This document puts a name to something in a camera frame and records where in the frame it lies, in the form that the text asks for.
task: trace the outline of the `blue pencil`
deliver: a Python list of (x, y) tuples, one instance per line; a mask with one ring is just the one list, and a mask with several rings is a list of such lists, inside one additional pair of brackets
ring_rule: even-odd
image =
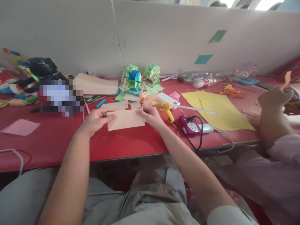
[(105, 103), (106, 99), (103, 99), (101, 102), (98, 103), (98, 105), (96, 105), (96, 108), (99, 108), (100, 105), (102, 105), (103, 103)]

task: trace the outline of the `sleeve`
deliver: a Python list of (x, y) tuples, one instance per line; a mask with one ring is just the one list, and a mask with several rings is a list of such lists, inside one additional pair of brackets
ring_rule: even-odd
[(288, 134), (279, 138), (267, 153), (275, 160), (300, 169), (300, 135)]
[(207, 225), (258, 225), (247, 213), (235, 206), (219, 206), (210, 212)]

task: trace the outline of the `black cable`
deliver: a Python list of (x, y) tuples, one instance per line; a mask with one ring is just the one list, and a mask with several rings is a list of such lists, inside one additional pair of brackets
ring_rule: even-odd
[(200, 121), (201, 121), (200, 144), (199, 144), (199, 147), (198, 147), (197, 149), (195, 148), (195, 146), (193, 145), (193, 143), (190, 141), (190, 139), (188, 138), (188, 136), (185, 134), (185, 132), (177, 125), (177, 123), (175, 123), (175, 122), (173, 122), (173, 123), (174, 123), (174, 124), (179, 128), (179, 130), (185, 135), (185, 137), (187, 138), (187, 140), (190, 142), (190, 144), (191, 144), (192, 147), (194, 148), (194, 150), (195, 150), (195, 152), (196, 152), (196, 155), (198, 155), (198, 151), (199, 151), (199, 149), (201, 148), (201, 145), (202, 145), (203, 121), (202, 121), (202, 119), (201, 119), (200, 117), (198, 117), (198, 116), (192, 116), (192, 117), (189, 117), (189, 118), (186, 119), (186, 121), (191, 122), (191, 121), (193, 121), (193, 119), (194, 119), (195, 117), (199, 118)]

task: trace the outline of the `yellow glue gun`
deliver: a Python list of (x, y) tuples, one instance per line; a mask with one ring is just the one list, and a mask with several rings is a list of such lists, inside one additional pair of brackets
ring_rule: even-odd
[(154, 105), (155, 108), (161, 109), (164, 115), (167, 115), (168, 119), (169, 119), (169, 123), (173, 123), (174, 122), (174, 117), (172, 115), (172, 113), (170, 112), (170, 109), (172, 108), (171, 103), (157, 103)]

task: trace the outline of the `hand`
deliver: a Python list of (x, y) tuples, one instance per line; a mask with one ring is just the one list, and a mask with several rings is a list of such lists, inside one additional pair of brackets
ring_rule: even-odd
[(298, 108), (295, 109), (292, 106), (285, 105), (284, 106), (284, 114), (287, 114), (288, 116), (298, 116), (300, 115), (300, 102), (293, 102), (293, 104)]
[(273, 110), (282, 108), (291, 100), (293, 95), (294, 92), (292, 90), (283, 90), (281, 87), (277, 87), (259, 96), (258, 101), (263, 109)]
[(89, 137), (99, 130), (104, 124), (109, 121), (113, 121), (116, 115), (106, 116), (107, 112), (114, 112), (115, 110), (109, 108), (99, 108), (91, 111), (87, 119), (79, 127), (76, 133), (83, 133)]
[(159, 130), (165, 126), (165, 123), (154, 106), (141, 106), (139, 108), (142, 108), (143, 111), (137, 110), (137, 114), (143, 117), (152, 127)]

